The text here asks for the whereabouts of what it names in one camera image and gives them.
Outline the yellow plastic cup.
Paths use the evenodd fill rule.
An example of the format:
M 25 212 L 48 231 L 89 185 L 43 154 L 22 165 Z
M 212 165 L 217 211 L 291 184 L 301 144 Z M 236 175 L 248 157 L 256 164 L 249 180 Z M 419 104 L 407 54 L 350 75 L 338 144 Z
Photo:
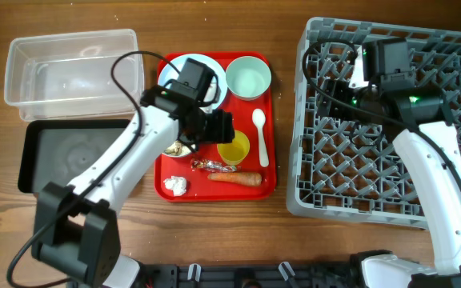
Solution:
M 236 130 L 232 142 L 218 144 L 217 151 L 227 165 L 237 166 L 248 155 L 250 141 L 243 132 Z

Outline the red candy wrapper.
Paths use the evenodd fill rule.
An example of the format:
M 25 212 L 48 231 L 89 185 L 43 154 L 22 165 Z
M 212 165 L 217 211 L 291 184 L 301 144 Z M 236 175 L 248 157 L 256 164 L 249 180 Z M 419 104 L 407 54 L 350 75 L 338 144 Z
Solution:
M 228 166 L 227 164 L 207 159 L 193 158 L 190 164 L 192 169 L 206 170 L 211 173 L 234 173 L 239 170 L 236 166 Z

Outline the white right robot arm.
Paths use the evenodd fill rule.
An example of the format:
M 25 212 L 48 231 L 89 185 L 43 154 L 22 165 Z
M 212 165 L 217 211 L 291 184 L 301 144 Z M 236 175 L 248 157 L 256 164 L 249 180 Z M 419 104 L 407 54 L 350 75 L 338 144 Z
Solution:
M 360 260 L 366 287 L 461 287 L 461 155 L 441 89 L 382 84 L 373 94 L 320 90 L 338 105 L 335 116 L 382 125 L 392 137 L 422 205 L 435 266 L 393 254 Z

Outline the white tissue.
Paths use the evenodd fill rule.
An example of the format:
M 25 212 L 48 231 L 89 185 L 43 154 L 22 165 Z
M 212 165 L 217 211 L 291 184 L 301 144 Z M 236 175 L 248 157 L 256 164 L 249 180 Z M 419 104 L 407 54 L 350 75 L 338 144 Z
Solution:
M 187 180 L 184 177 L 171 176 L 165 179 L 163 183 L 175 197 L 183 196 L 187 191 Z

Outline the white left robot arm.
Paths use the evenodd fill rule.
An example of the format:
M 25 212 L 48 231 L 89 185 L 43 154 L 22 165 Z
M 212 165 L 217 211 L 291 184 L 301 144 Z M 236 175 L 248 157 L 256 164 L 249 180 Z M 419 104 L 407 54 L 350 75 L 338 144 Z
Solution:
M 38 195 L 31 255 L 88 287 L 136 287 L 143 265 L 121 253 L 117 217 L 139 180 L 176 140 L 229 143 L 232 115 L 206 114 L 204 90 L 173 84 L 145 91 L 127 128 L 68 184 L 48 183 Z

